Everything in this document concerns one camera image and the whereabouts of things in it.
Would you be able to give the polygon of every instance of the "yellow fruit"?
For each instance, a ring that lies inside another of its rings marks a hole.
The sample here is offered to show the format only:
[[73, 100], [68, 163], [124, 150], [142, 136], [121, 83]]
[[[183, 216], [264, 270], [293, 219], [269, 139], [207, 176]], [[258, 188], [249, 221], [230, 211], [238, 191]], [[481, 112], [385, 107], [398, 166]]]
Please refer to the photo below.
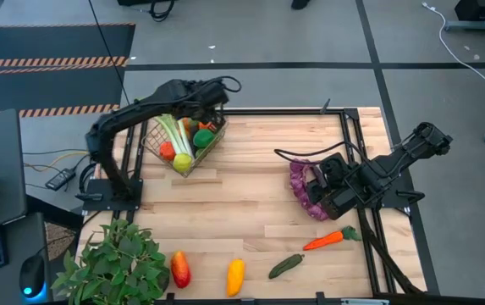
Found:
[[227, 273], [227, 296], [234, 297], [240, 292], [244, 282], [245, 264], [242, 259], [235, 259], [229, 265]]
[[191, 167], [191, 157], [187, 153], [179, 153], [174, 157], [173, 167], [180, 173], [185, 173]]

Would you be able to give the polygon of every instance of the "caution tape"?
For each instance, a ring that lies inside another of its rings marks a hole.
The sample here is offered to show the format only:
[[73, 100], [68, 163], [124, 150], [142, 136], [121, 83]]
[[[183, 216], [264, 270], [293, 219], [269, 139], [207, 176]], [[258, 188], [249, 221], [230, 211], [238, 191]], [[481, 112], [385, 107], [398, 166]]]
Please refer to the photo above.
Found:
[[63, 71], [63, 70], [74, 70], [74, 69], [93, 69], [93, 68], [105, 68], [105, 67], [112, 67], [112, 66], [113, 66], [112, 64], [87, 64], [87, 65], [61, 66], [61, 67], [50, 67], [50, 68], [7, 69], [7, 70], [0, 70], [0, 75]]
[[91, 106], [69, 106], [58, 108], [38, 108], [22, 109], [19, 111], [20, 118], [35, 118], [53, 115], [70, 115], [70, 114], [100, 114], [106, 113], [113, 109], [118, 109], [118, 104], [91, 105]]
[[125, 56], [83, 57], [83, 58], [6, 58], [0, 59], [0, 67], [36, 67], [36, 66], [79, 66], [96, 65], [101, 67], [104, 64], [125, 67], [128, 59]]
[[[99, 24], [100, 26], [135, 25], [133, 22], [114, 22]], [[97, 26], [97, 24], [69, 24], [69, 25], [0, 25], [0, 28], [29, 28], [29, 27], [67, 27], [67, 26]]]

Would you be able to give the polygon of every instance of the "shoe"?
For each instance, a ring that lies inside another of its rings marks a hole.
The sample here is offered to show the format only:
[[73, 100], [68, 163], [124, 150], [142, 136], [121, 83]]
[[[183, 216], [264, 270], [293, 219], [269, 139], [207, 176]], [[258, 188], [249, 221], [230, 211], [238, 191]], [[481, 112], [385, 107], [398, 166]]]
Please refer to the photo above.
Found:
[[308, 5], [309, 2], [310, 0], [293, 0], [291, 3], [291, 8], [294, 10], [303, 9], [306, 7], [306, 5]]

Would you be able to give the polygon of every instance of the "potted plant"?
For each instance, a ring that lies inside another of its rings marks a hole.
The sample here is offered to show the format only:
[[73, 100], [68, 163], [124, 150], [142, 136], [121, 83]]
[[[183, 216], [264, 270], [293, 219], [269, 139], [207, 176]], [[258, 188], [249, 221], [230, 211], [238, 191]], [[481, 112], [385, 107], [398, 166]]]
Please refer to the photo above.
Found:
[[[140, 305], [162, 296], [169, 270], [151, 230], [139, 230], [125, 219], [101, 227], [103, 232], [94, 231], [88, 239], [79, 263], [65, 253], [65, 272], [58, 273], [52, 289], [69, 294], [70, 305]], [[101, 242], [91, 242], [96, 233], [103, 234]]]

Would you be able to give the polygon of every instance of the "wooden tabletop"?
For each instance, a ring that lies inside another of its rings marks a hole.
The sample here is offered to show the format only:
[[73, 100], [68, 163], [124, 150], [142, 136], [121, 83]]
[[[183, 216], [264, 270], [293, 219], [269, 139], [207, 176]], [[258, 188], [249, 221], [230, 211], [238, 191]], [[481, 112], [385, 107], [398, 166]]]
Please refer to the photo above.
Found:
[[[388, 154], [380, 109], [359, 108], [359, 114], [368, 157]], [[337, 116], [230, 116], [228, 121], [225, 137], [187, 179], [150, 152], [144, 155], [144, 190], [135, 223], [152, 229], [160, 252], [168, 258], [172, 252], [185, 251], [192, 273], [188, 287], [180, 290], [171, 281], [168, 291], [178, 299], [226, 298], [229, 262], [242, 258], [245, 281], [237, 297], [315, 297], [316, 291], [326, 297], [370, 297], [362, 242], [342, 241], [304, 252], [301, 265], [277, 279], [267, 277], [274, 265], [302, 253], [302, 247], [316, 237], [346, 225], [360, 232], [353, 210], [335, 221], [319, 222], [308, 216], [289, 188], [289, 163], [273, 153], [274, 148], [309, 153], [343, 141]], [[114, 144], [118, 161], [125, 137], [125, 132], [119, 133]], [[393, 209], [384, 209], [381, 215], [391, 256], [416, 286], [426, 289], [410, 221]], [[90, 233], [101, 230], [99, 225], [111, 218], [112, 212], [101, 212], [86, 225], [78, 253]], [[377, 267], [385, 291], [379, 261]]]

